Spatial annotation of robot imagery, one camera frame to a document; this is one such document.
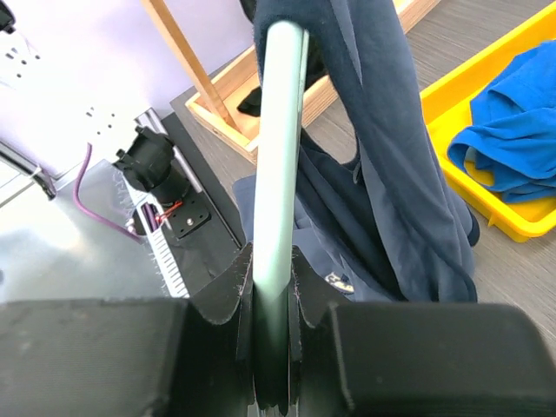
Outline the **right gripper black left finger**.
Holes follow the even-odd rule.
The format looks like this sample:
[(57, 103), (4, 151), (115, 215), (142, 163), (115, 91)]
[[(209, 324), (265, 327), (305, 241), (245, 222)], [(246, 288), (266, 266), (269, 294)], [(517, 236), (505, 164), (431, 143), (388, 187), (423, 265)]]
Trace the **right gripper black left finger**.
[(253, 402), (252, 258), (249, 243), (192, 299), (191, 408), (247, 408)]

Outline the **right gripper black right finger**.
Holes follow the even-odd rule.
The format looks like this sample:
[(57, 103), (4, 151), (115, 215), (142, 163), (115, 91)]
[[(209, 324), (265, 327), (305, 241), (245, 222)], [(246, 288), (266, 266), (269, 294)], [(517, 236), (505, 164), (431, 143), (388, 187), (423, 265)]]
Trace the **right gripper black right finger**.
[(288, 284), (290, 402), (298, 408), (345, 408), (332, 307), (344, 298), (292, 247)]

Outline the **dark navy tank top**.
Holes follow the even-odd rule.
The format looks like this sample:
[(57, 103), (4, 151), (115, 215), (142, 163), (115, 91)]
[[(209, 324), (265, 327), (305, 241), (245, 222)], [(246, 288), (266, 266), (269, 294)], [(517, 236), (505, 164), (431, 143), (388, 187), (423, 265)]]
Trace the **dark navy tank top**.
[[(477, 301), (479, 226), (440, 168), (394, 4), (256, 2), (261, 83), (268, 29), (280, 21), (308, 33), (308, 58), (327, 70), (356, 140), (341, 163), (301, 129), (292, 247), (318, 275), (347, 279), (355, 301)], [(255, 185), (256, 173), (234, 186), (253, 251)]]

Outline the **mint green hanger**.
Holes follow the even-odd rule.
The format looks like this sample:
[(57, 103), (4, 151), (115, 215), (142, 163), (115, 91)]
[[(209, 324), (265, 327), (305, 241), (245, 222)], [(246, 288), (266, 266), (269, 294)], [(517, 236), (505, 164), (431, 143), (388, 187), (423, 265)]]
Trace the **mint green hanger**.
[(286, 343), (295, 181), (308, 33), (280, 21), (267, 33), (255, 185), (253, 278), (260, 297), (262, 337)]

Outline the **royal blue tank top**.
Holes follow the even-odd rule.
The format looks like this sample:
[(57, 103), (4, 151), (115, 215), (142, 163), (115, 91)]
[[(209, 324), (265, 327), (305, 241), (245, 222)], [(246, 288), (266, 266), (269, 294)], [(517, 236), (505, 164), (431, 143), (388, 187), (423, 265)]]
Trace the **royal blue tank top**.
[(555, 42), (517, 55), (470, 102), (472, 124), (447, 156), (492, 174), (485, 186), (505, 203), (555, 196)]

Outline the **black tank top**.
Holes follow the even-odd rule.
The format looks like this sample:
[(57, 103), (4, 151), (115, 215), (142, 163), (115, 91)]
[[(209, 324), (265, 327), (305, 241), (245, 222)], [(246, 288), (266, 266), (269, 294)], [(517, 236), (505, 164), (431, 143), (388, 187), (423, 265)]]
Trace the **black tank top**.
[[(240, 5), (244, 15), (252, 23), (255, 16), (256, 1), (240, 0)], [(248, 116), (259, 117), (261, 114), (261, 87), (252, 89), (238, 104), (237, 110)]]

